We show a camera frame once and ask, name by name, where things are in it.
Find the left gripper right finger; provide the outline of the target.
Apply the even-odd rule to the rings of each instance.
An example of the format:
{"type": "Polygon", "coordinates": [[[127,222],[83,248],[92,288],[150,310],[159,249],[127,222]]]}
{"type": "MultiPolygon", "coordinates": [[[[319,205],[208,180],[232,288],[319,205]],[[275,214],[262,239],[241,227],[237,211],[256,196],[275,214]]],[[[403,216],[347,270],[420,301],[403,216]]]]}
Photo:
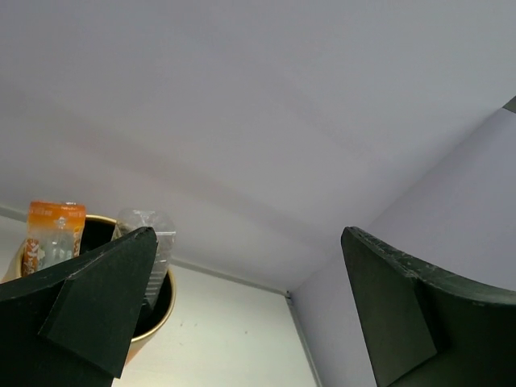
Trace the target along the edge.
{"type": "Polygon", "coordinates": [[[358,227],[341,237],[378,386],[513,386],[515,293],[459,276],[358,227]]]}

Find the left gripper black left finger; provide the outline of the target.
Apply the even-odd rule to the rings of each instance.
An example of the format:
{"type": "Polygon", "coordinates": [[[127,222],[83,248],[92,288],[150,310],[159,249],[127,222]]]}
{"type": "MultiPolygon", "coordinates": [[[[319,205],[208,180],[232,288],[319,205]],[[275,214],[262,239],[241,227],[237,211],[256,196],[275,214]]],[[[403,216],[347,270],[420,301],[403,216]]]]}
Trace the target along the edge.
{"type": "Polygon", "coordinates": [[[157,248],[141,227],[1,285],[3,386],[110,386],[121,377],[157,248]]]}

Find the orange label plastic bottle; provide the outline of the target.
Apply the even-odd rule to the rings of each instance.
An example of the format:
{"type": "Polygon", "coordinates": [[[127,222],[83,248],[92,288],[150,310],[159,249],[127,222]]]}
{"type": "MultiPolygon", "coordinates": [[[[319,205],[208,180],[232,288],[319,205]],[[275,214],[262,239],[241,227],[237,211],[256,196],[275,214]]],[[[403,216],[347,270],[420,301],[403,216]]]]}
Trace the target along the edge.
{"type": "Polygon", "coordinates": [[[86,208],[75,202],[31,202],[23,247],[22,275],[79,256],[86,208]]]}

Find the square clear plastic bottle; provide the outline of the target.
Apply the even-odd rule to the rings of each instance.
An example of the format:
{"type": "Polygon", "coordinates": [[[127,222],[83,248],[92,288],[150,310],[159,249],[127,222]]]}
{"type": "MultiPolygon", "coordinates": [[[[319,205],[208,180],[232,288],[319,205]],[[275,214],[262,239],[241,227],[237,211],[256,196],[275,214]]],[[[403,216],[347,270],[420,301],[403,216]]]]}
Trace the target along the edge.
{"type": "Polygon", "coordinates": [[[156,257],[144,294],[144,306],[153,309],[173,255],[177,233],[172,219],[164,211],[126,208],[117,215],[112,239],[140,227],[151,227],[157,238],[156,257]]]}

